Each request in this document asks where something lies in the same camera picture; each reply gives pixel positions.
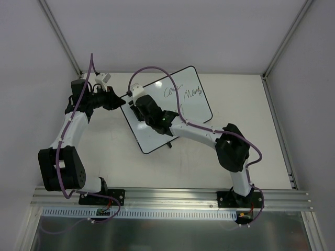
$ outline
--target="glass panel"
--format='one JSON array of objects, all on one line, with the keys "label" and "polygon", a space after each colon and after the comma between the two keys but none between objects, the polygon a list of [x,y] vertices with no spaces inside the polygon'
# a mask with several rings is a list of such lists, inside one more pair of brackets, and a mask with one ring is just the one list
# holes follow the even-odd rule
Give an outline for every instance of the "glass panel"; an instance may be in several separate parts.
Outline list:
[{"label": "glass panel", "polygon": [[[77,221],[47,217],[43,227],[61,231]],[[61,235],[38,231],[32,250],[311,250],[300,213],[264,212],[249,229],[231,230],[235,227],[229,221],[113,219],[101,225],[85,221]]]}]

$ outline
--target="white floor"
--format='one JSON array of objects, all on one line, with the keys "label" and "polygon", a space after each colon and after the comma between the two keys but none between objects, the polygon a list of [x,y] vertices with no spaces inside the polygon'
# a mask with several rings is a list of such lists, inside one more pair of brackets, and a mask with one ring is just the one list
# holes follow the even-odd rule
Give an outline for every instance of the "white floor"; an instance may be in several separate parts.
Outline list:
[{"label": "white floor", "polygon": [[[108,84],[125,94],[131,74],[113,73]],[[148,84],[163,74],[139,74],[133,83]],[[251,180],[262,189],[291,189],[260,76],[200,74],[213,112],[208,124],[236,124],[263,153],[251,166]],[[94,74],[90,77],[94,84]],[[230,188],[229,172],[218,163],[216,152],[188,139],[176,139],[144,155],[120,109],[94,111],[78,153],[86,173],[104,177],[113,187]],[[258,157],[250,150],[249,161]]]}]

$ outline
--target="white wall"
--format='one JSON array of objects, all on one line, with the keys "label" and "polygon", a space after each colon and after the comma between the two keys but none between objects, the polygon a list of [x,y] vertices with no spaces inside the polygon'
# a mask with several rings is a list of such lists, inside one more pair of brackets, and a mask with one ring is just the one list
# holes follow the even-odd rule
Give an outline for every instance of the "white wall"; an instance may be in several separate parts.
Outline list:
[{"label": "white wall", "polygon": [[263,73],[305,0],[48,0],[80,67]]},{"label": "white wall", "polygon": [[301,189],[335,250],[335,1],[316,0],[269,79]]},{"label": "white wall", "polygon": [[0,58],[0,250],[11,251],[76,76],[37,0],[1,1]]}]

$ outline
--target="whiteboard frame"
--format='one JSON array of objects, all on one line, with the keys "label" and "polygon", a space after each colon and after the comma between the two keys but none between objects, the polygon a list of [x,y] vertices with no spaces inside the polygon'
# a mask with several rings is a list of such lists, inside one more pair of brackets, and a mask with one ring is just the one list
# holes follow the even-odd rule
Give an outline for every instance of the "whiteboard frame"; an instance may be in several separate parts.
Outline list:
[{"label": "whiteboard frame", "polygon": [[[203,88],[203,85],[201,84],[201,81],[200,81],[200,78],[199,78],[199,74],[198,74],[198,72],[197,72],[197,69],[196,69],[193,65],[189,65],[189,66],[187,66],[187,67],[185,67],[185,68],[183,68],[183,69],[181,69],[181,70],[179,70],[179,71],[176,71],[176,72],[174,72],[174,73],[172,73],[172,74],[170,74],[170,75],[173,76],[174,74],[176,74],[176,73],[178,73],[178,72],[181,72],[181,71],[183,71],[183,70],[185,70],[185,69],[187,69],[187,68],[190,68],[190,67],[192,67],[192,68],[194,69],[195,73],[197,74],[197,78],[198,78],[198,80],[199,80],[201,89],[203,90],[203,94],[204,94],[204,96],[205,96],[205,99],[206,99],[206,102],[207,102],[207,105],[208,105],[208,108],[209,108],[209,111],[210,111],[210,114],[211,114],[210,119],[206,120],[205,122],[201,122],[201,121],[199,121],[199,122],[201,122],[201,123],[207,123],[208,121],[210,121],[210,120],[213,118],[213,112],[212,112],[212,110],[211,110],[211,108],[210,108],[210,105],[209,105],[209,102],[208,102],[208,99],[207,99],[205,90],[204,90],[204,88]],[[168,78],[168,76],[165,76],[165,77],[162,77],[162,78],[160,78],[160,79],[157,79],[157,80],[155,80],[154,82],[152,82],[152,83],[150,83],[150,84],[143,85],[143,88],[145,88],[145,87],[147,87],[147,86],[149,86],[149,85],[152,85],[152,84],[154,84],[154,83],[156,83],[156,82],[158,82],[158,81],[160,81],[160,80],[163,80],[163,79],[165,79],[165,78]],[[143,151],[143,149],[142,149],[140,143],[138,142],[138,140],[137,140],[137,138],[136,138],[136,135],[135,135],[135,133],[134,133],[134,131],[133,131],[133,129],[132,129],[132,127],[131,127],[131,125],[130,125],[128,119],[127,119],[127,116],[125,115],[124,110],[122,109],[122,106],[121,106],[120,108],[121,108],[122,114],[124,115],[124,117],[125,117],[125,119],[126,119],[126,121],[127,121],[127,124],[129,125],[129,128],[131,129],[131,133],[133,134],[133,136],[134,136],[134,138],[135,138],[135,140],[136,140],[136,143],[137,143],[138,146],[140,147],[141,152],[142,152],[143,154],[149,154],[149,153],[152,153],[153,151],[156,151],[157,149],[159,149],[159,148],[161,148],[161,147],[163,147],[163,146],[165,146],[165,145],[169,146],[169,144],[170,144],[170,146],[171,146],[171,142],[179,138],[179,137],[176,137],[176,138],[174,138],[174,139],[172,139],[172,140],[166,142],[165,144],[163,144],[163,145],[161,145],[161,146],[159,146],[159,147],[153,149],[152,151],[145,153],[145,152]]]}]

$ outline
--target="metal corner frame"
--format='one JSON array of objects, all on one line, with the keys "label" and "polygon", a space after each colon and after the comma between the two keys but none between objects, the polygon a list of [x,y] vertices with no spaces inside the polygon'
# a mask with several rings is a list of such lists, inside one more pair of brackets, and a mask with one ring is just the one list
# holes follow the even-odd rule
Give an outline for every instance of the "metal corner frame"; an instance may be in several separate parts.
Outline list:
[{"label": "metal corner frame", "polygon": [[299,189],[299,183],[296,179],[297,175],[296,175],[296,172],[295,172],[294,168],[292,167],[292,158],[290,157],[290,155],[288,153],[288,150],[287,150],[287,147],[286,147],[287,146],[287,143],[286,143],[287,141],[283,137],[283,132],[282,132],[283,130],[282,130],[282,128],[280,126],[280,122],[278,120],[277,112],[276,112],[275,105],[274,105],[272,97],[271,97],[268,82],[264,79],[264,77],[261,77],[261,79],[262,79],[262,82],[263,82],[263,88],[264,88],[265,95],[266,95],[266,98],[267,98],[267,103],[268,103],[269,108],[270,108],[270,112],[271,112],[272,120],[273,120],[273,123],[274,123],[274,127],[276,129],[277,137],[278,137],[278,140],[279,140],[279,145],[281,147],[284,162],[285,162],[285,165],[286,165],[286,168],[287,168],[287,173],[288,173],[289,177],[292,177],[292,180],[291,180],[292,188]]},{"label": "metal corner frame", "polygon": [[71,65],[74,69],[74,71],[76,72],[76,74],[78,75],[78,77],[81,77],[82,75],[82,70],[80,69],[61,29],[59,28],[59,25],[47,3],[46,0],[38,0],[38,3],[42,9],[42,11],[44,12],[45,16],[47,17],[47,20],[49,21],[53,31],[55,32],[60,44],[62,45],[67,57],[69,58]]},{"label": "metal corner frame", "polygon": [[327,251],[326,242],[321,235],[321,230],[314,212],[301,212],[310,247],[313,251]]},{"label": "metal corner frame", "polygon": [[292,22],[291,26],[289,27],[284,39],[280,43],[277,51],[273,55],[271,62],[269,63],[266,71],[264,72],[263,76],[266,80],[273,68],[276,66],[276,63],[278,62],[280,56],[283,54],[285,48],[287,47],[288,43],[290,42],[293,34],[297,30],[299,24],[306,16],[306,13],[308,12],[309,8],[311,7],[314,0],[305,0],[303,6],[301,7],[300,11],[298,12],[297,16],[295,17],[294,21]]}]

